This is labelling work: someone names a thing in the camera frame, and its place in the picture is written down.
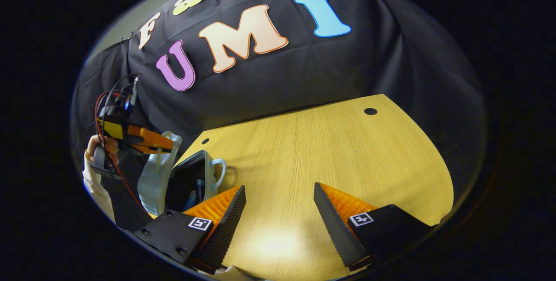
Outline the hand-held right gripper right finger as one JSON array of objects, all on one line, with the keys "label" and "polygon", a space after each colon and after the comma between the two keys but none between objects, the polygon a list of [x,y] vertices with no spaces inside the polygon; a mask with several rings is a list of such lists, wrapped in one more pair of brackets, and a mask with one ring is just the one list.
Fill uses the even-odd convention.
[{"label": "hand-held right gripper right finger", "polygon": [[314,203],[328,235],[350,271],[385,263],[423,240],[433,230],[399,206],[375,207],[321,182]]}]

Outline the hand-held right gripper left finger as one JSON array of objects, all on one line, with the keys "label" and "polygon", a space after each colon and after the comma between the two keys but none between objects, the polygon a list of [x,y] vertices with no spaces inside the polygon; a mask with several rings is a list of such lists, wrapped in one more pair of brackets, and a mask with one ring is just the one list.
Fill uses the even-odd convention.
[{"label": "hand-held right gripper left finger", "polygon": [[246,202],[245,187],[239,185],[185,212],[166,210],[133,235],[179,264],[214,273],[228,252]]}]

